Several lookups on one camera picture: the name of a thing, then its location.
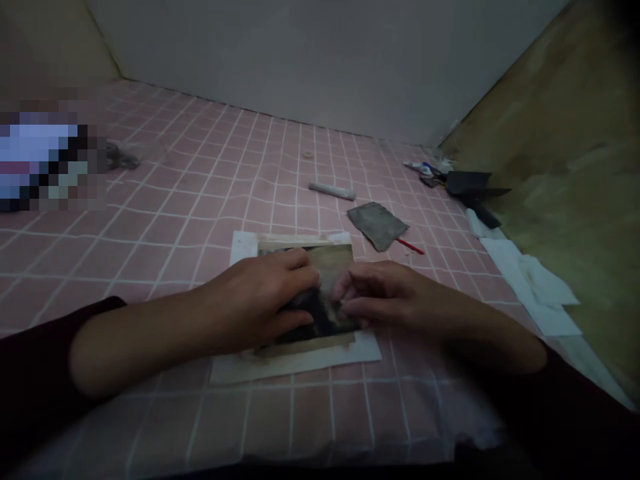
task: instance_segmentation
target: white paper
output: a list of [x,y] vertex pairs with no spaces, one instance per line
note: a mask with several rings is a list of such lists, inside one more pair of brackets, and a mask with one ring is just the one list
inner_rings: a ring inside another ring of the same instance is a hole
[[[231,264],[258,254],[260,242],[314,243],[327,245],[350,245],[348,232],[334,235],[270,235],[250,232],[233,232]],[[234,355],[213,358],[209,381],[216,385],[256,380],[276,375],[287,375],[317,370],[332,365],[382,360],[375,334],[370,330],[354,332],[355,341],[314,351],[262,358],[247,350]]]
[[480,239],[480,238],[491,238],[495,240],[505,240],[506,236],[500,229],[494,228],[493,230],[486,226],[476,215],[472,209],[466,210],[467,214],[467,222],[469,222],[469,229],[471,230],[471,234]]
[[522,254],[511,240],[481,238],[480,242],[544,336],[582,334],[562,306],[552,307],[536,300],[529,283],[520,271],[519,259]]
[[537,258],[522,255],[518,265],[539,303],[552,306],[580,305],[570,286],[562,278],[544,268]]

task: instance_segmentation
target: dark crumpled object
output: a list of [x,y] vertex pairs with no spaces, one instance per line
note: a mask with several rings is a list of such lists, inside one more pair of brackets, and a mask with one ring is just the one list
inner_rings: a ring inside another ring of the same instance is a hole
[[347,216],[380,252],[387,251],[394,240],[409,228],[406,223],[376,202],[347,210]]

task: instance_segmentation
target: white tissue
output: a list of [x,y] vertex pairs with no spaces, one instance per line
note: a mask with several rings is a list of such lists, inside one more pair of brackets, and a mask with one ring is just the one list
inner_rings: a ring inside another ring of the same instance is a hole
[[522,254],[511,240],[482,238],[480,243],[544,336],[582,335],[561,305],[547,305],[538,301],[520,270],[519,259]]
[[494,240],[505,240],[506,236],[502,233],[500,228],[494,228],[491,230],[488,226],[480,221],[476,213],[467,209],[467,221],[469,222],[469,228],[471,230],[471,234],[476,238],[490,238]]
[[564,280],[544,268],[537,258],[522,255],[518,264],[538,302],[551,306],[580,305]]

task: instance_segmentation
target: pink checkered cloth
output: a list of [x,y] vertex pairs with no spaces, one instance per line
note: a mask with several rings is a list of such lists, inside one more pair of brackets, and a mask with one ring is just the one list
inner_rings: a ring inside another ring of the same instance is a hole
[[[143,163],[107,174],[103,211],[0,215],[3,335],[108,295],[131,303],[200,285],[229,265],[234,230],[346,230],[356,259],[410,265],[539,334],[462,206],[402,165],[426,160],[420,148],[130,81],[107,93],[109,138]],[[310,181],[358,199],[309,191]],[[403,238],[426,255],[399,243],[377,253],[345,214],[370,201],[410,225]],[[71,426],[23,473],[141,477],[251,457],[432,463],[452,459],[460,438],[495,441],[499,420],[436,348],[402,332],[377,338],[380,362],[226,387],[209,385],[209,359],[166,371]]]

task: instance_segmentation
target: red pen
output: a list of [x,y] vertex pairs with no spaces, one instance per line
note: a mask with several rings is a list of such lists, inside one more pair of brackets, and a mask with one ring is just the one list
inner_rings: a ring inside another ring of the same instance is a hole
[[402,243],[405,247],[410,248],[411,250],[418,252],[420,255],[424,255],[425,254],[422,250],[420,250],[418,247],[414,247],[409,242],[406,242],[406,241],[404,241],[404,240],[402,240],[400,238],[398,238],[396,240],[398,240],[398,242]]

